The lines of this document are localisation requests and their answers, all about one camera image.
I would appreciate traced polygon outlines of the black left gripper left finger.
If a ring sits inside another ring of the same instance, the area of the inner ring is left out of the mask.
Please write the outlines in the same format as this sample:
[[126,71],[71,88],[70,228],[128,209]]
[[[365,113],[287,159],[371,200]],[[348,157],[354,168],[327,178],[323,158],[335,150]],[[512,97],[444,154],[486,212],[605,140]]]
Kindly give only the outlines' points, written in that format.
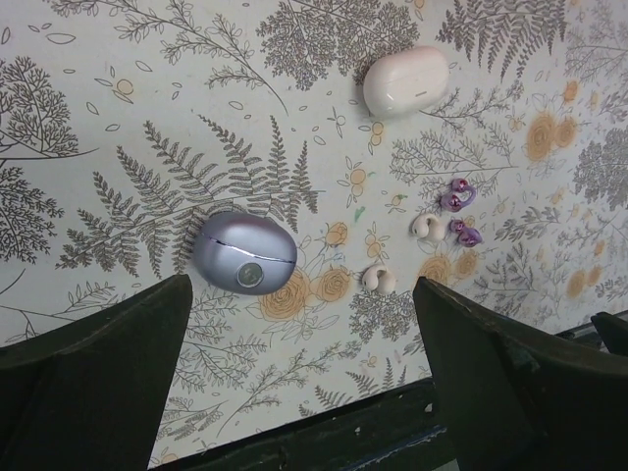
[[146,469],[191,303],[175,275],[2,348],[2,469]]

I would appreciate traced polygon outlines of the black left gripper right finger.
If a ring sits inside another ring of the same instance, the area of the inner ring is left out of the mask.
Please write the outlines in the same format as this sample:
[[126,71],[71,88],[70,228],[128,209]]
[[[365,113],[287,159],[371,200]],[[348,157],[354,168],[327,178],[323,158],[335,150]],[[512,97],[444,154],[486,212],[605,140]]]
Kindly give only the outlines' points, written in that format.
[[627,322],[596,314],[592,348],[497,314],[427,278],[413,291],[462,470],[623,470]]

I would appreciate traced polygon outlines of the purple earbud charging case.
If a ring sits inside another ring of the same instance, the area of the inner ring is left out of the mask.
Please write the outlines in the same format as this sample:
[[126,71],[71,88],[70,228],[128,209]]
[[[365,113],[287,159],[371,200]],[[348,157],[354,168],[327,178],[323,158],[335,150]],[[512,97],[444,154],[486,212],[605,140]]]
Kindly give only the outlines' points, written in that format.
[[284,228],[268,219],[221,212],[202,225],[192,260],[202,278],[216,288],[265,295],[288,283],[297,247]]

